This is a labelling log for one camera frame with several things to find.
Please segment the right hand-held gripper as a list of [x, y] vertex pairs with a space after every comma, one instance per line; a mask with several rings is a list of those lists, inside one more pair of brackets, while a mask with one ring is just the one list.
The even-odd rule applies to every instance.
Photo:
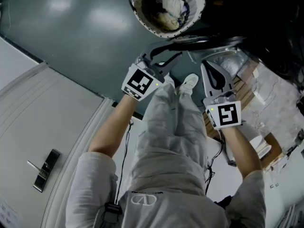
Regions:
[[203, 104], [213, 128], [220, 130], [241, 125], [241, 101], [237, 100], [236, 91], [230, 91], [233, 88], [230, 73], [223, 67], [204, 60], [201, 74], [207, 97]]

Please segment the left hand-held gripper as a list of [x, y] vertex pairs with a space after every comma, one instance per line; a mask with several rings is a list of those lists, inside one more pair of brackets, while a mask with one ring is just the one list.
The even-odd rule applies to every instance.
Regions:
[[153, 57], [166, 50], [166, 46], [149, 45], [141, 57], [129, 67], [122, 84], [122, 91], [137, 101], [152, 94], [164, 82], [166, 76], [182, 58], [182, 52], [174, 54], [167, 61], [151, 65]]

